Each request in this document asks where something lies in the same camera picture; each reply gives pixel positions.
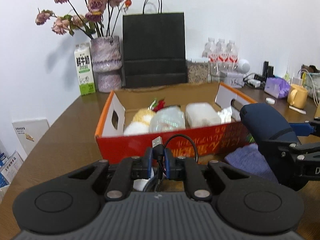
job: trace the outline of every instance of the pink textured vase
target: pink textured vase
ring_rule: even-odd
[[[119,36],[91,40],[92,70],[100,92],[108,93],[121,88],[122,67]]]
[[[122,67],[119,36],[91,40],[91,51],[94,72],[104,73]]]

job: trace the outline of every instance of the leaf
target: leaf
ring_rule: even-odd
[[[54,15],[54,12],[51,11],[51,10],[42,10],[42,12],[44,12],[44,13],[49,13],[50,16]]]
[[[91,30],[95,30],[96,29],[96,25],[92,21],[89,21],[89,27],[90,27]]]
[[[87,24],[84,25],[84,28],[85,28],[85,33],[86,33],[88,36],[90,36],[91,34],[95,34],[95,33],[96,33],[96,31],[90,29],[90,28],[87,26]]]
[[[63,16],[62,19],[63,20],[68,20],[69,22],[71,22],[72,16],[70,14],[66,14],[65,16]]]
[[[70,22],[69,27],[70,27],[71,30],[77,30],[78,29],[78,26],[74,25],[73,22]]]
[[[102,28],[104,28],[104,25],[102,24],[102,22],[98,22],[98,23]]]

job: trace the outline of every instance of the white plush toy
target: white plush toy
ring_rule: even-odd
[[[123,135],[137,135],[149,133],[149,125],[155,112],[149,109],[140,109],[133,117],[132,122],[124,130]]]

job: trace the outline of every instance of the clear plastic bag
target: clear plastic bag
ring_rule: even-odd
[[[191,128],[221,124],[221,118],[209,103],[188,104],[186,118]]]
[[[168,132],[185,129],[184,113],[177,106],[164,108],[151,119],[150,132]]]

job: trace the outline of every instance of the white speaker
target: white speaker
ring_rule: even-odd
[[[238,67],[236,69],[239,73],[246,74],[250,71],[249,61],[241,59],[238,61]]]

